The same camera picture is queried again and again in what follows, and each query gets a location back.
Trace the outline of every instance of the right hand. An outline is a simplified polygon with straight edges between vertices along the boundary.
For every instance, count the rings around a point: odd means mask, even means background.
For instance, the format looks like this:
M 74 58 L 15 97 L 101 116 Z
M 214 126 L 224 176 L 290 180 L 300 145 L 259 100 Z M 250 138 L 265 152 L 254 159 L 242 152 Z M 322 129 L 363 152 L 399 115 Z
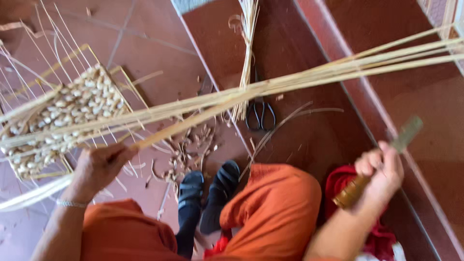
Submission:
M 375 174 L 365 190 L 369 197 L 391 197 L 403 182 L 403 165 L 395 148 L 384 141 L 379 141 L 379 147 L 363 153 L 354 167 L 359 175 Z
M 62 198 L 88 203 L 115 179 L 124 164 L 137 152 L 138 149 L 128 148 L 121 143 L 101 149 L 83 150 L 73 180 Z

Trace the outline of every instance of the scissor handle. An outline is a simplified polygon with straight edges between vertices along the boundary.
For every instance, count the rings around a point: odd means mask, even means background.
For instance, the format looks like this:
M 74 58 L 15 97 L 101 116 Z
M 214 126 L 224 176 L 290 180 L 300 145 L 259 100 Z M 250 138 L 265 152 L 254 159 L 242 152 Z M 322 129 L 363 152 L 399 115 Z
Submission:
M 250 123 L 248 122 L 248 119 L 250 118 L 251 111 L 255 112 L 256 120 L 258 121 L 258 127 L 257 128 L 250 127 Z M 246 109 L 245 123 L 246 123 L 246 127 L 249 130 L 259 131 L 261 129 L 261 122 L 259 121 L 258 112 L 256 111 L 256 103 L 254 101 L 250 102 L 250 104 L 248 105 L 248 108 Z
M 272 128 L 267 129 L 264 127 L 264 112 L 266 111 L 266 105 L 271 111 L 272 117 L 274 118 L 274 123 L 272 125 Z M 274 113 L 274 110 L 272 109 L 271 105 L 269 103 L 263 102 L 263 114 L 261 114 L 261 129 L 265 131 L 271 131 L 276 127 L 276 114 Z
M 273 130 L 276 127 L 276 114 L 274 113 L 274 110 L 272 109 L 272 107 L 271 107 L 271 105 L 269 103 L 262 102 L 261 104 L 263 106 L 263 112 L 261 113 L 261 117 L 260 117 L 258 115 L 258 111 L 256 110 L 256 102 L 254 102 L 254 101 L 250 102 L 250 105 L 248 106 L 248 109 L 247 109 L 246 118 L 245 118 L 246 126 L 248 127 L 248 129 L 250 129 L 252 131 L 259 131 L 259 130 L 270 131 L 270 130 Z M 272 117 L 274 119 L 273 126 L 270 129 L 267 129 L 267 128 L 264 127 L 264 117 L 266 115 L 266 107 L 269 108 L 269 110 L 271 111 Z M 256 120 L 258 122 L 258 127 L 257 128 L 250 127 L 250 123 L 248 121 L 248 119 L 250 118 L 250 113 L 251 113 L 252 110 L 255 112 Z

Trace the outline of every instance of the orange robe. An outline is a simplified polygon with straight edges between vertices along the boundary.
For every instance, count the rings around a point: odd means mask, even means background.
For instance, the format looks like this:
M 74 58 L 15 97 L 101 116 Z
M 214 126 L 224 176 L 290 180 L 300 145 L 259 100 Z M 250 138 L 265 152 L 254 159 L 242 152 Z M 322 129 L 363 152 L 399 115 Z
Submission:
M 247 186 L 220 216 L 222 228 L 242 228 L 208 260 L 300 261 L 320 201 L 319 183 L 308 173 L 286 164 L 252 165 Z M 133 200 L 97 204 L 85 213 L 81 260 L 184 261 L 176 252 L 171 228 L 144 216 Z

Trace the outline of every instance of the knife handle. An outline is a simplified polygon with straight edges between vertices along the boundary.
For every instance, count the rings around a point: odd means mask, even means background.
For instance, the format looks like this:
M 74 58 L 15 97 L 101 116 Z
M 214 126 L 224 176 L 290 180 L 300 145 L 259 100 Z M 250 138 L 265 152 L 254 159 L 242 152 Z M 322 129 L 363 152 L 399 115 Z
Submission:
M 339 208 L 349 209 L 361 198 L 365 187 L 371 181 L 370 176 L 358 175 L 346 185 L 346 187 L 332 199 Z

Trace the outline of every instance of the scissors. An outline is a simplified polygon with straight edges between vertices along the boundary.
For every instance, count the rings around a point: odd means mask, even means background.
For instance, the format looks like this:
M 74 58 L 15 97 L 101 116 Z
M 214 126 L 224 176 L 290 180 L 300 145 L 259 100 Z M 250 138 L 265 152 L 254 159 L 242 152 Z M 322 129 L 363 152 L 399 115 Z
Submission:
M 259 81 L 260 81 L 259 75 L 255 67 L 255 82 L 259 82 Z M 263 108 L 261 115 L 259 115 L 258 110 L 257 110 L 257 107 L 259 107 L 260 105 Z M 271 112 L 272 117 L 274 118 L 274 123 L 270 128 L 266 128 L 264 126 L 264 117 L 266 115 L 267 110 Z M 250 118 L 251 111 L 254 111 L 254 114 L 256 116 L 256 120 L 258 122 L 257 127 L 250 126 L 249 118 Z M 248 108 L 246 110 L 245 123 L 248 129 L 252 131 L 260 131 L 260 130 L 271 131 L 276 127 L 276 114 L 274 113 L 274 110 L 272 109 L 271 105 L 267 102 L 264 102 L 263 97 L 258 97 L 249 103 Z

